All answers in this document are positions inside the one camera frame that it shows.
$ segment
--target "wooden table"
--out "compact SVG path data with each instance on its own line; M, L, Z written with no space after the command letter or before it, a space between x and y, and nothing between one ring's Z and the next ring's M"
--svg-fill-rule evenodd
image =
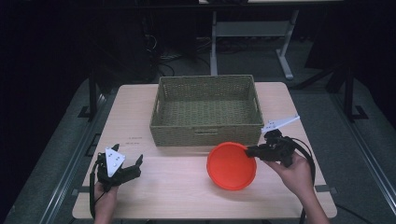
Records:
M206 171L206 159L214 147L156 147L149 123L157 84L126 85L119 89L106 126L86 174L83 187L89 186L89 173L98 152L120 144L126 155L123 167L134 165L144 155L142 175L120 186L115 218L132 219L263 219L297 218L302 206L279 176L257 159L253 182L242 190L221 189ZM256 83L262 116L283 119L297 111L283 83ZM301 139L309 145L303 124L297 120L282 127L284 136ZM317 165L316 185L326 185ZM318 192L328 217L336 216L330 192ZM78 195L75 218L92 218L89 193Z

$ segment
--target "dark background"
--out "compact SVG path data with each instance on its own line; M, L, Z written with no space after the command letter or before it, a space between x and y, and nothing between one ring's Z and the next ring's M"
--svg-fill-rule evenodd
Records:
M396 114L396 8L388 1L357 2L301 10L293 38L315 40L308 67L349 64L396 127L392 116ZM156 76L156 59L147 55L143 33L158 36L161 44L193 59L194 38L210 36L211 14L157 11L149 25L142 25L147 12L104 13L62 0L0 4L2 221L89 74L95 74L101 91L125 83L148 83ZM228 12L221 16L231 18Z

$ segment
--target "hand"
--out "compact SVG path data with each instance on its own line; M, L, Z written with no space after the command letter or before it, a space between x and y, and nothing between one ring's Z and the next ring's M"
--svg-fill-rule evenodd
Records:
M296 152L291 156L293 164L288 168L274 161L266 161L265 163L280 176L285 186L301 199L308 194L315 193L311 179L311 169L306 158Z
M102 183L95 184L95 224L111 223L117 205L118 190L119 186L116 186L105 192Z
M308 161L296 152L291 156L293 164L288 168L274 161L266 161L265 163L280 176L285 186L298 197L306 212L306 219L309 224L330 224L315 194Z

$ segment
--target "black cable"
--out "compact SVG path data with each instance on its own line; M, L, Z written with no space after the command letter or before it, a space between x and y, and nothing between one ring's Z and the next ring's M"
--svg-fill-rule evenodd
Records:
M146 46L146 48L150 48L151 50L154 50L154 49L157 47L157 45L158 45L157 38L155 38L154 35L148 35L147 37L148 37L148 40L147 40L147 46ZM150 39L153 39L153 40L154 40L154 43L152 44L152 47L149 46L149 44L150 44Z
M175 76L175 69L173 69L173 67L171 67L170 65L164 64L164 63L158 63L158 65L162 65L162 66L168 67L169 69L172 70L172 77Z
M203 52L207 53L212 47L212 39L209 37L205 39L198 39L197 42L199 42L196 49L197 54Z
M220 42L223 41L224 37L220 36L216 38L216 47L218 47L218 45L221 45ZM206 44L204 44L203 46L199 46L197 48L197 53L198 54L202 54L202 53L208 53L212 50L212 40L210 39L210 41Z
M304 144L304 146L308 149L310 156L312 157L311 148L309 146L307 146L305 142L303 142L302 140L300 140L298 138L291 138L291 140L297 140L297 141L301 142L302 144Z
M248 49L248 43L243 43L246 46L242 47L240 42L242 41L235 41L232 39L225 39L223 42L225 42L226 44L228 44L227 49L217 49L217 53L219 54L235 54L235 53L239 53L241 51L247 50ZM221 48L222 46L224 46L224 43L221 43L221 41L218 44L218 47Z
M103 192L102 195L98 199L95 200L95 203L97 203L99 201L99 199L101 199L103 197L103 195L105 195L105 192Z
M160 73L160 77L166 77L166 74L160 69L158 69L158 73Z
M95 218L95 189L94 189L94 182L95 182L95 170L97 165L99 164L98 161L95 162L95 165L92 167L92 171L90 174L90 212L93 218Z
M75 220L76 220L76 218L75 218L75 217L72 217L72 219L69 221L68 224L72 224Z
M305 223L305 216L306 216L306 213L305 213L305 210L303 209L303 211L301 211L301 214L300 214L300 222L299 222L299 224L304 224Z
M162 58L161 58L161 60L162 61L166 61L167 63L170 63L170 62L172 62L172 61L176 61L176 60L179 60L179 59L181 59L183 56L181 55L181 54L176 54L176 55L174 55L174 56L163 56Z
M243 39L243 40L239 39L237 41L233 41L233 43L235 43L240 48L240 50L238 52L245 51L249 47L249 42L246 39Z
M339 207L339 208L341 208L341 209L344 209L345 211L347 211L348 213L352 214L353 216L359 218L360 220L364 221L365 223L374 224L373 222L371 222L371 221L367 220L366 218L364 218L364 217L358 215L357 213L355 213L355 212L353 212L353 211L351 211L351 210L345 208L343 205L340 205L340 204L336 203L335 206L337 206L337 207Z
M203 58L198 57L198 56L196 58L201 60L202 62L204 62L210 68L210 64L207 61L205 61Z
M234 54L235 53L235 52L231 51L232 44L231 44L231 42L228 42L228 40L224 39L224 40L218 41L217 43L218 44L216 45L216 53L219 53L219 54Z

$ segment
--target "red bowl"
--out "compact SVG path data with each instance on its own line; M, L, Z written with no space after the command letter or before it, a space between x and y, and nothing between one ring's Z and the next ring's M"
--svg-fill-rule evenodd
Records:
M206 169L210 178L223 189L239 190L247 187L256 175L256 160L245 154L241 144L225 142L212 149Z

